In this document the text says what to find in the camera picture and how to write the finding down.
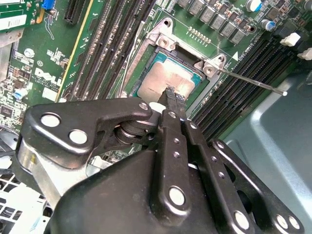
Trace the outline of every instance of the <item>black plastic part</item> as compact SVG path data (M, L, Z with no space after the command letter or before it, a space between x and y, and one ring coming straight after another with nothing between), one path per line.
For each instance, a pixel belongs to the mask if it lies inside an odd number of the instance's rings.
M46 114L57 116L60 125L43 125L41 117ZM55 163L77 168L90 156L111 150L116 144L115 126L123 121L147 120L151 115L152 109L137 97L37 105L27 110L21 135L28 145ZM69 138L72 130L85 132L88 140L74 143Z
M68 0L64 20L70 24L77 24L86 2L88 0Z

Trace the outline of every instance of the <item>metal screw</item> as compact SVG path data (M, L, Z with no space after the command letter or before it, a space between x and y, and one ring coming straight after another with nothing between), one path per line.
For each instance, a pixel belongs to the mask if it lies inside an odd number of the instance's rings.
M69 138L72 142L76 144L84 144L88 140L88 136L84 131L81 130L73 130L69 134Z
M60 124L60 119L55 115L44 115L41 117L41 123L47 127L56 127Z
M279 225L281 225L281 227L282 227L283 229L288 229L288 224L287 224L287 222L286 222L286 220L284 219L283 216L281 216L281 215L278 214L278 215L276 216L276 220L278 221Z
M216 143L221 149L224 149L224 146L223 146L223 144L221 143L221 142L217 142Z
M245 229L245 230L249 229L248 219L245 217L245 215L242 212L236 211L234 215L235 215L235 219L237 223L242 229Z
M224 179L224 174L222 172L219 172L219 176Z
M177 151L176 151L176 152L174 152L174 157L175 157L175 158L180 158L180 154L179 154L179 152L177 152Z
M174 139L174 143L175 143L175 144L180 144L180 140L179 140L178 138L175 138L175 139Z
M191 126L191 128L194 128L194 129L196 129L197 128L197 126L194 124L194 123L190 123L190 126Z
M148 106L144 102L141 102L139 106L145 111L148 110Z
M297 220L295 220L294 217L289 216L289 222L292 224L292 226L296 229L300 229L300 225L297 222Z
M185 197L184 197L183 192L176 187L171 187L169 189L169 197L171 201L177 206L181 206L185 202Z
M176 118L175 113L173 113L172 111L168 113L172 118Z

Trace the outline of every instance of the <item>white sticker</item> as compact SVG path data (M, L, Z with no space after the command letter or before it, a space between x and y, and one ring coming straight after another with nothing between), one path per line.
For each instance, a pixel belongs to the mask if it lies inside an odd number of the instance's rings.
M57 99L57 95L58 95L57 92L55 92L55 91L53 91L51 89L48 89L47 87L45 87L43 89L43 92L42 92L42 97L43 98L47 98L47 99L49 99L51 101L55 101Z
M12 16L0 19L0 30L14 28L26 24L27 15Z
M19 3L20 0L0 0L0 4L12 4L12 3Z

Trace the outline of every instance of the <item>mounting hole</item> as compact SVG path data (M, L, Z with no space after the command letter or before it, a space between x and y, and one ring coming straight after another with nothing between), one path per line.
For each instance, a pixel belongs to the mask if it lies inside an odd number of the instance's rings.
M175 138L174 143L178 145L178 144L180 144L180 140L178 138Z
M218 174L219 174L220 178L224 179L225 176L222 172L219 172Z
M155 138L155 133L149 133L146 136L148 140L153 140Z
M88 140L87 134L82 130L73 130L69 134L69 138L76 144L84 144Z
M53 113L44 114L40 120L43 125L51 128L56 127L60 124L59 117Z
M144 102L141 102L139 106L145 111L148 110L148 106Z
M218 62L219 62L219 63L224 62L224 57L223 57L223 56L218 57Z
M169 27L169 26L170 26L170 22L169 22L169 21L167 21L167 20L165 20L165 21L164 21L164 24L165 24L167 27Z
M179 152L175 151L175 152L174 152L174 157L175 157L175 158L180 158Z

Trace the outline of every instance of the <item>pcie slot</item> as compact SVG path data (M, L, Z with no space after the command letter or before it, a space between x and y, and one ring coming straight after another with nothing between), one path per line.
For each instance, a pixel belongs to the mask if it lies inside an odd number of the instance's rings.
M77 24L86 0L69 0L64 19L70 24Z
M271 81L269 81L269 84L271 84L274 81L275 77L280 76L284 69L283 67L288 67L292 63L291 60L287 60L284 64L282 64L278 71L275 72L275 75L271 76ZM232 114L230 116L227 116L221 124L219 124L216 128L211 128L209 131L209 134L205 134L206 139L211 139L214 137L220 136L231 124L233 124L236 119L238 119L241 115L241 113L248 108L252 103L264 92L265 90L259 87L254 86L253 90L251 91L252 96L248 99L248 101L239 109L235 114Z
M90 87L94 82L94 79L97 78L96 74L98 72L99 67L103 63L104 57L106 53L109 51L109 47L116 35L116 30L122 18L122 10L125 7L127 1L122 1L122 4L115 2L114 7L108 17L107 27L104 28L104 32L101 35L100 44L98 47L98 51L92 58L92 62L90 62L89 71L83 72L83 76L85 77L82 88L77 92L77 97L81 99L85 99L89 93Z
M122 22L122 25L118 27L116 34L118 35L117 40L114 40L111 47L108 50L108 54L105 56L104 60L101 62L100 67L98 68L97 79L91 88L91 93L88 95L87 99L92 100L95 99L96 95L98 94L99 90L101 89L106 74L110 69L113 59L117 55L121 43L125 43L127 40L127 33L129 34L129 29L131 28L131 23L133 23L133 19L135 17L135 12L139 7L140 1L132 1L132 4L129 6Z
M259 77L257 77L256 80L260 82L265 83L271 83L276 77L269 76L270 72L273 71L278 64L281 63L285 59L285 56L283 55L282 51L279 51L277 54L273 54L273 60L268 61L268 65L264 68L263 71L261 71L261 74ZM241 105L243 102L248 98L249 95L251 95L252 91L255 90L254 85L244 83L243 88L241 88L240 94L235 94L235 96L229 97L230 100L232 100L228 107L226 108L227 111L223 111L215 115L214 119L211 120L209 124L205 126L205 129L203 131L204 135L206 137L209 137L209 135L212 134L213 129L217 129L219 125L221 125L220 122L225 122L228 117L230 117L237 109L241 110Z
M268 46L268 42L265 40L259 41L255 47L252 48L250 51L250 56L245 57L239 65L234 69L235 73L238 74L244 74L244 71L249 67L249 64L253 63L256 58L261 54ZM230 91L230 88L235 85L237 82L239 82L237 79L232 79L230 77L227 77L225 82L221 85L219 90L217 90L214 93L215 99L213 101L209 101L207 104L205 104L205 108L202 108L193 118L193 121L197 124L200 124L207 115L210 115L210 112L214 109L214 107L220 102L223 95L225 95L228 91Z
M125 41L120 41L120 43L124 43L124 45L120 51L116 51L115 54L111 57L110 64L113 63L114 65L111 66L110 70L108 69L104 70L105 72L102 75L101 83L99 84L97 90L90 97L91 99L94 99L95 97L98 97L99 99L107 98L112 86L114 85L117 79L118 72L126 60L125 52L129 51L129 49L132 48L135 34L139 27L139 24L142 20L145 20L148 17L149 10L151 9L151 7L153 7L154 3L155 0L145 2L142 1L138 2L138 4L135 6L134 12L132 13L132 17L129 18L129 20L127 21L127 27L132 28L132 30L129 31L128 39ZM108 73L111 74L110 80L108 81L108 84L105 87L103 87L105 78L107 77Z
M269 58L271 58L276 50L273 48L269 48L264 51L264 54L261 56L258 56L256 61L253 63L249 64L248 69L245 69L242 72L242 75L250 77L254 80L259 80L259 76L257 76L257 73L261 71L260 65L265 64ZM231 104L233 100L238 100L238 98L235 98L242 92L244 87L247 85L247 82L242 81L242 80L235 80L235 84L230 87L230 90L227 92L227 94L223 95L220 97L222 105L219 106L219 108L214 108L214 111L210 112L209 116L214 116L217 118L221 112L227 108L228 105ZM207 117L200 125L201 130L205 131L212 123L213 120L211 120L209 117Z
M93 31L91 39L90 39L88 51L84 55L82 62L81 62L81 66L77 72L76 79L75 79L75 82L73 84L73 88L71 91L70 100L72 100L73 97L77 97L77 92L79 92L79 88L81 89L80 85L82 83L82 76L83 74L86 73L86 69L90 61L92 61L94 52L96 52L99 48L99 42L100 42L102 35L104 35L106 30L108 29L106 25L109 23L107 21L108 21L108 16L110 15L111 10L112 10L111 3L113 1L114 0L105 1L102 7L99 19L97 21L97 26L95 27L95 30Z

